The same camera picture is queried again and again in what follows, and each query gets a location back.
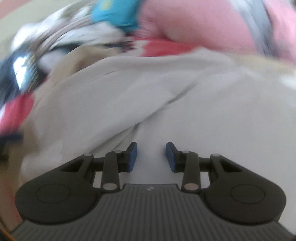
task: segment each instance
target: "red fabric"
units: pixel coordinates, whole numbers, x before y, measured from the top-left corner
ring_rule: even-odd
[[[165,39],[153,39],[145,46],[142,57],[159,57],[167,55],[178,55],[192,51],[196,46],[189,44],[175,43]]]
[[[19,95],[5,105],[3,116],[0,120],[0,133],[17,131],[29,115],[34,105],[32,94]]]

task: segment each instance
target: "dark blue fabric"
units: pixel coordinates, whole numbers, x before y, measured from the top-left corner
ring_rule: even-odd
[[[15,56],[16,53],[0,62],[0,108],[20,93],[13,69]]]

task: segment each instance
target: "pile of clothes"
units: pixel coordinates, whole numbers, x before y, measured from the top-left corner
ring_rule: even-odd
[[[82,0],[16,34],[0,62],[0,108],[38,87],[81,45],[121,47],[128,35],[255,53],[296,64],[296,12],[289,0]]]
[[[138,27],[139,0],[83,0],[39,23],[26,24],[0,62],[0,108],[20,93],[37,88],[53,67],[80,45],[124,47]]]

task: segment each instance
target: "small logo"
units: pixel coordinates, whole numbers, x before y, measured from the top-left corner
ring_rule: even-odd
[[[153,191],[154,190],[154,187],[148,187],[148,188],[146,188],[148,191]]]

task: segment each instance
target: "gray ribbed surface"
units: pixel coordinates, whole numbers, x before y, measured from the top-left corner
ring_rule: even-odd
[[[92,212],[74,222],[42,226],[25,221],[12,235],[17,241],[287,241],[278,223],[241,226],[208,211],[198,195],[176,185],[128,184],[104,195]]]

